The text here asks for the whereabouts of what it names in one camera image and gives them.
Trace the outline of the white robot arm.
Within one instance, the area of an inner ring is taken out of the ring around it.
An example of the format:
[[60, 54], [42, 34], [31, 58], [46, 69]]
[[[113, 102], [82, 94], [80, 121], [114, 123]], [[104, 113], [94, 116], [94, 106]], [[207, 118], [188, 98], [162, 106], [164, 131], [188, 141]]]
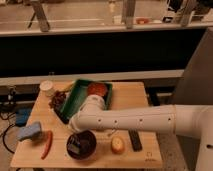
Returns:
[[195, 171], [213, 171], [213, 106], [162, 105], [106, 110], [105, 101], [89, 95], [68, 115], [75, 132], [84, 130], [138, 130], [197, 138], [200, 140]]

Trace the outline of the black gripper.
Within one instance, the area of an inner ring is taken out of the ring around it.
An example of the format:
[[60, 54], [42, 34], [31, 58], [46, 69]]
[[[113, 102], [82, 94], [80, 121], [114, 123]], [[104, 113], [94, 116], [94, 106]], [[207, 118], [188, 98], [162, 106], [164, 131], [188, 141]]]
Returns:
[[67, 113], [60, 112], [59, 110], [55, 109], [54, 112], [59, 117], [59, 119], [64, 123], [67, 124], [69, 122], [69, 115]]

